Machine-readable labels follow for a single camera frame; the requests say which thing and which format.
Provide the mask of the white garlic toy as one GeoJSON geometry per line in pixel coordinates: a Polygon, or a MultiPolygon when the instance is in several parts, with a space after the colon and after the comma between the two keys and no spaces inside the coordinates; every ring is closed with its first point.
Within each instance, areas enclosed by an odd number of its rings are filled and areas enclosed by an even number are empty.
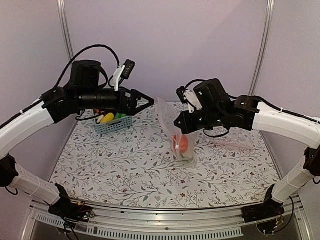
{"type": "Polygon", "coordinates": [[[97,118],[96,118],[96,123],[97,124],[99,124],[101,121],[102,121],[102,119],[105,117],[105,115],[104,114],[102,114],[102,115],[100,115],[100,116],[98,116],[97,118]]]}

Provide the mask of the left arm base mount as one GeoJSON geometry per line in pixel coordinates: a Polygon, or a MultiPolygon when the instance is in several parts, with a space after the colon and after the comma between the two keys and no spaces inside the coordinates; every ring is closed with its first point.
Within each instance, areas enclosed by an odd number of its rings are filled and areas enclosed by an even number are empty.
{"type": "Polygon", "coordinates": [[[55,184],[58,189],[59,199],[55,204],[50,204],[48,212],[52,215],[73,222],[88,222],[95,216],[93,208],[86,205],[84,201],[73,203],[63,186],[55,184]]]}

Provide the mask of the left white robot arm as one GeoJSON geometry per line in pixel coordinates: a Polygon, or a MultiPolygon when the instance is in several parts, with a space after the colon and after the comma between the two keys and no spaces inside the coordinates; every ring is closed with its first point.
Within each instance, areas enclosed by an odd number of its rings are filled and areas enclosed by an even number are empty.
{"type": "Polygon", "coordinates": [[[102,64],[95,60],[78,60],[71,65],[70,79],[63,87],[56,86],[45,92],[25,110],[0,127],[0,186],[43,200],[63,216],[74,213],[68,193],[63,186],[49,183],[20,166],[10,152],[31,136],[58,124],[71,115],[85,110],[109,110],[135,116],[151,107],[155,101],[136,89],[120,86],[130,77],[135,62],[126,60],[116,68],[111,79],[100,84],[100,76],[107,78],[102,64]]]}

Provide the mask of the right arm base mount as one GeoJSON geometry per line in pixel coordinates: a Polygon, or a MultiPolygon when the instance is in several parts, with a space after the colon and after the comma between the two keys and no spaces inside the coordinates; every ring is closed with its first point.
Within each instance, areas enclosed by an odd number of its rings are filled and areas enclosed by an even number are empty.
{"type": "Polygon", "coordinates": [[[264,235],[270,235],[276,232],[282,220],[282,214],[285,213],[283,203],[278,203],[272,200],[272,191],[274,186],[275,185],[273,184],[267,190],[262,203],[241,208],[242,218],[245,223],[273,218],[273,220],[257,224],[258,230],[264,235]]]}

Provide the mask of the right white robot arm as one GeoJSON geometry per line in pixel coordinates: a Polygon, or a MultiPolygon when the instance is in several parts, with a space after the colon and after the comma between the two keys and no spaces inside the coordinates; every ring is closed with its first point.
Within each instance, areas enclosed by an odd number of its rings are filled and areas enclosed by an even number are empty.
{"type": "Polygon", "coordinates": [[[229,95],[217,78],[192,80],[193,90],[181,86],[176,94],[188,110],[174,121],[182,134],[199,130],[211,131],[223,127],[227,131],[240,128],[247,131],[274,133],[307,146],[300,162],[279,182],[271,186],[258,213],[269,218],[291,195],[320,175],[320,120],[316,117],[274,106],[260,96],[229,95]]]}

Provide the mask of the white daikon radish toy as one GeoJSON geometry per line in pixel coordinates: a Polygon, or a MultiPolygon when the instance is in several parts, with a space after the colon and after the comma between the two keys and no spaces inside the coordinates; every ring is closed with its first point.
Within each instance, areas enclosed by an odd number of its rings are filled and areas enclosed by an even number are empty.
{"type": "Polygon", "coordinates": [[[190,151],[179,152],[177,154],[177,156],[181,161],[186,162],[186,163],[191,163],[196,159],[195,154],[192,151],[191,152],[190,151]]]}

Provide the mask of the orange pepper toy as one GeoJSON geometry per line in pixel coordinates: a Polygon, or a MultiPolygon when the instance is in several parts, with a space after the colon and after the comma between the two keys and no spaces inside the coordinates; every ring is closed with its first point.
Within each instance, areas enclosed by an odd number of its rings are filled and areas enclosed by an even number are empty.
{"type": "Polygon", "coordinates": [[[184,154],[188,151],[189,140],[185,135],[181,135],[179,138],[177,135],[173,136],[173,150],[177,153],[184,154]]]}

